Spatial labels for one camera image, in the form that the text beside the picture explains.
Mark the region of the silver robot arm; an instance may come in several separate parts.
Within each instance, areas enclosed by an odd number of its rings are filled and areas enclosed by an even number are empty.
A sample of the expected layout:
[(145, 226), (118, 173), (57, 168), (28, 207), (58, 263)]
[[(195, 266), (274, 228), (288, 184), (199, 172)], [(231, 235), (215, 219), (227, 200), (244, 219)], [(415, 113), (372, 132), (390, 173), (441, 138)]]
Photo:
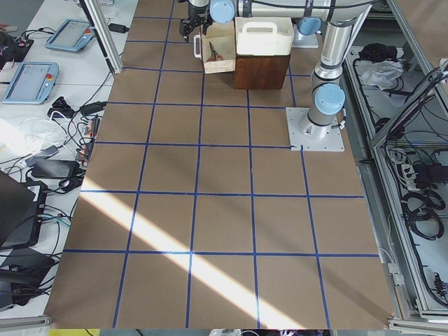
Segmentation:
[(179, 34), (187, 41), (193, 30), (202, 33), (214, 23), (236, 18), (290, 18), (295, 36), (316, 33), (326, 23), (321, 55), (311, 75), (313, 90), (332, 83), (342, 75), (342, 63), (374, 1), (189, 1), (188, 16), (180, 21)]

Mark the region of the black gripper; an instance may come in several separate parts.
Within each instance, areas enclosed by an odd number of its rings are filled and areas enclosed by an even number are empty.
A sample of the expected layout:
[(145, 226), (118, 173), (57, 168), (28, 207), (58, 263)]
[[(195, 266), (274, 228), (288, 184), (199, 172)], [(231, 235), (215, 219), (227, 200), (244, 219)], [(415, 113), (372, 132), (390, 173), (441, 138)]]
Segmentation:
[(180, 20), (180, 35), (183, 37), (183, 40), (188, 43), (190, 35), (196, 28), (202, 26), (201, 33), (206, 35), (208, 28), (210, 28), (212, 24), (213, 20), (209, 12), (209, 5), (189, 5), (188, 19)]

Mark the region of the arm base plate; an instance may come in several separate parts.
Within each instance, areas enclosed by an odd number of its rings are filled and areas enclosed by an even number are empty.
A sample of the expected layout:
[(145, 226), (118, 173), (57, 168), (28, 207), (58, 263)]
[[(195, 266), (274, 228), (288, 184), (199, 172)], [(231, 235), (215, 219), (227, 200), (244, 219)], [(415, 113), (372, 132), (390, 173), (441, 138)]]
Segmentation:
[(342, 132), (337, 116), (324, 127), (313, 124), (308, 119), (309, 108), (287, 107), (286, 122), (290, 149), (309, 152), (344, 152)]

